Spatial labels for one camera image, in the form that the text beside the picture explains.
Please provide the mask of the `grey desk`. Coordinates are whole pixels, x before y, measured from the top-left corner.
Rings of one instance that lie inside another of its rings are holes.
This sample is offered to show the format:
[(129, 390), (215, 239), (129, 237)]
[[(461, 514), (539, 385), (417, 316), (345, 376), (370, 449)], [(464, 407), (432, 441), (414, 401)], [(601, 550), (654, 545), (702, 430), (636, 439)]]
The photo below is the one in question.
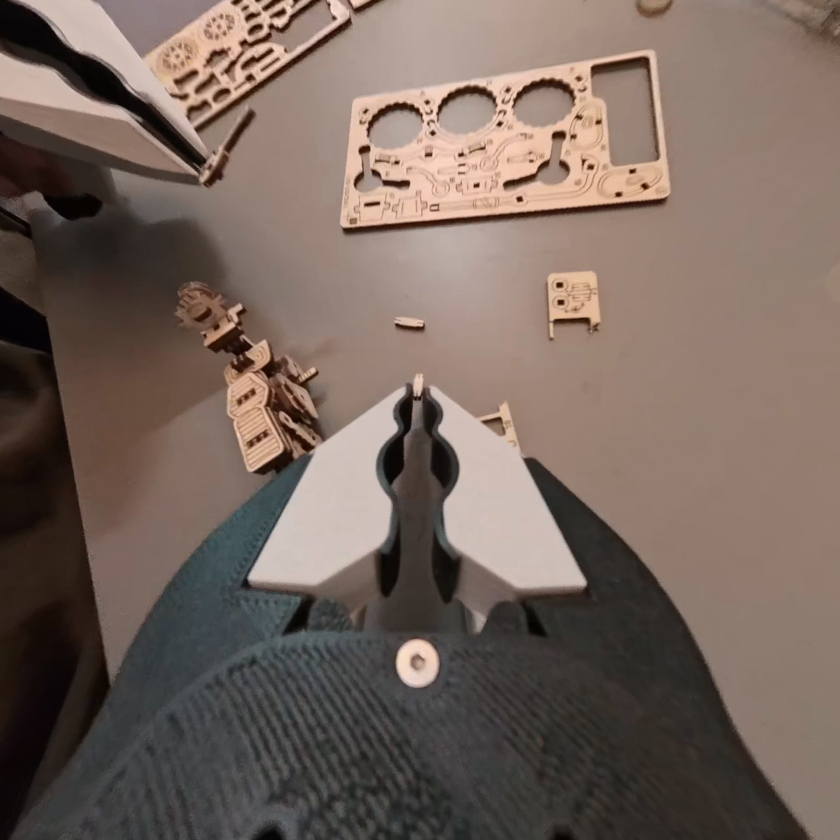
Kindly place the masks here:
[[(342, 230), (357, 97), (637, 49), (664, 203)], [(319, 368), (326, 434), (416, 372), (474, 415), (508, 401), (524, 454), (657, 575), (806, 830), (838, 838), (838, 45), (755, 2), (379, 2), (248, 101), (213, 189), (118, 173), (96, 218), (33, 215), (110, 673), (264, 481), (222, 356), (176, 323), (202, 280)], [(550, 340), (547, 278), (575, 271), (600, 328)]]

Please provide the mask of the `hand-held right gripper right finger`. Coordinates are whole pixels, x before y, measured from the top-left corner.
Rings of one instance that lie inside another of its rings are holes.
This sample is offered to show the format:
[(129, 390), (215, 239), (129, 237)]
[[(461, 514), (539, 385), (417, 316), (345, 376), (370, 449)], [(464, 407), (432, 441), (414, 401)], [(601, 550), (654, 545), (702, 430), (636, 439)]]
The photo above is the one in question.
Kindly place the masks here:
[(423, 395), (433, 473), (435, 576), (473, 624), (504, 602), (579, 595), (587, 582), (521, 451), (435, 386)]

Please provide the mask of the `wooden crank assembly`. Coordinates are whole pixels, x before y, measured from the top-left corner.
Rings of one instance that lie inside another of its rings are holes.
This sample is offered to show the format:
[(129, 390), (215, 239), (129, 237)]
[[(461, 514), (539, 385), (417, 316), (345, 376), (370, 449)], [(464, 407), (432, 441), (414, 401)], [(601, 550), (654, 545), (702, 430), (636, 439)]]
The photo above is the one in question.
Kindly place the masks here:
[(251, 107), (244, 108), (237, 116), (236, 121), (227, 132), (222, 143), (216, 147), (216, 150), (206, 160), (198, 176), (199, 185), (211, 187), (224, 177), (230, 155), (236, 143), (239, 141), (242, 133), (253, 122), (255, 116), (256, 113)]

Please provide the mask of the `slotted wooden sheet fragment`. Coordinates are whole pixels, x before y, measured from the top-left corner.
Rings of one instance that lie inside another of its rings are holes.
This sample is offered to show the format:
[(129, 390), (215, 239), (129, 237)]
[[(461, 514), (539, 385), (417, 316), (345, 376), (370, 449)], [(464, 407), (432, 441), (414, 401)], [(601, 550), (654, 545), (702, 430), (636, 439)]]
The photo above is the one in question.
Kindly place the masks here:
[(508, 401), (499, 403), (494, 412), (478, 416), (476, 419), (491, 431), (498, 432), (498, 436), (524, 458)]

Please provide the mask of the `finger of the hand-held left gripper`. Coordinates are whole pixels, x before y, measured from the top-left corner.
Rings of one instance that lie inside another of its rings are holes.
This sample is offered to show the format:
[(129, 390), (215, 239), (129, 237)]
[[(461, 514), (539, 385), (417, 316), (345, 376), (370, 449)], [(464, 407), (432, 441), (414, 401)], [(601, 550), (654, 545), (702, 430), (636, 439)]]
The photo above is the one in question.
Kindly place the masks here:
[(59, 64), (2, 51), (1, 128), (8, 138), (60, 157), (155, 180), (198, 183), (203, 143), (181, 118), (134, 91), (118, 73), (94, 61), (114, 82), (116, 101), (89, 90)]
[[(59, 64), (66, 74), (78, 75), (87, 89), (116, 101), (114, 82), (106, 82), (104, 70), (93, 64), (96, 60), (134, 91), (153, 98), (172, 120), (183, 119), (195, 132), (180, 106), (96, 2), (2, 1), (1, 36), (2, 51)], [(203, 165), (209, 155), (203, 143)]]

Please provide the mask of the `wooden model assembly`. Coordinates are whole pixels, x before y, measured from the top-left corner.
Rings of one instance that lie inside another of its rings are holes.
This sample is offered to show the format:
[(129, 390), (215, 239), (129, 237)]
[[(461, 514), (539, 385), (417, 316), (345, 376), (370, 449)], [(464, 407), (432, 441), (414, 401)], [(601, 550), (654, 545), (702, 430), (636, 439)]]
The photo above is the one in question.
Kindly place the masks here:
[(309, 391), (318, 368), (303, 368), (287, 354), (275, 355), (267, 340), (250, 339), (245, 307), (207, 284), (186, 282), (177, 296), (181, 325), (201, 333), (206, 349), (230, 356), (226, 414), (248, 473), (279, 472), (320, 446), (319, 412)]

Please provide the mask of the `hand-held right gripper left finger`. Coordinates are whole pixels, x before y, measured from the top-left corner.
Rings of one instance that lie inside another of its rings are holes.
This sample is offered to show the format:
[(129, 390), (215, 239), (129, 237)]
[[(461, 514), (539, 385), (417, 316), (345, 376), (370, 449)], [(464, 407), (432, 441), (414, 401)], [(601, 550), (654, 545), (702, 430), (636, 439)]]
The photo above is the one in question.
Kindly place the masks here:
[(305, 458), (253, 567), (249, 587), (341, 604), (352, 618), (391, 585), (400, 525), (393, 486), (421, 389), (405, 385)]

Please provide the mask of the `wooden puzzle sheet with gears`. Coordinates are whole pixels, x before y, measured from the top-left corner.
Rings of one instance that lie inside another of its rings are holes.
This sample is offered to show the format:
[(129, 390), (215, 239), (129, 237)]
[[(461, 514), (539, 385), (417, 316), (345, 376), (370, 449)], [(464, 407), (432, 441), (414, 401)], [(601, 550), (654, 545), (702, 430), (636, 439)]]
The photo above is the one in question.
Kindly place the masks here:
[[(296, 45), (291, 27), (316, 5), (326, 22)], [(338, 1), (217, 3), (143, 58), (189, 123), (201, 130), (281, 72), (348, 27)]]

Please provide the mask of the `small wooden sheet fragment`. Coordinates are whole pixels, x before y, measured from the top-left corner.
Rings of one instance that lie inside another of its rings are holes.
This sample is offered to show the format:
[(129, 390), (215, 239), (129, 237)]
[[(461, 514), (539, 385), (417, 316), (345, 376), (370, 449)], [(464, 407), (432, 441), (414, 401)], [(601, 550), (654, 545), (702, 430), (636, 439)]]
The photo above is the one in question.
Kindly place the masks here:
[(594, 271), (554, 272), (547, 278), (549, 339), (554, 326), (563, 321), (585, 321), (589, 333), (600, 328), (601, 308)]

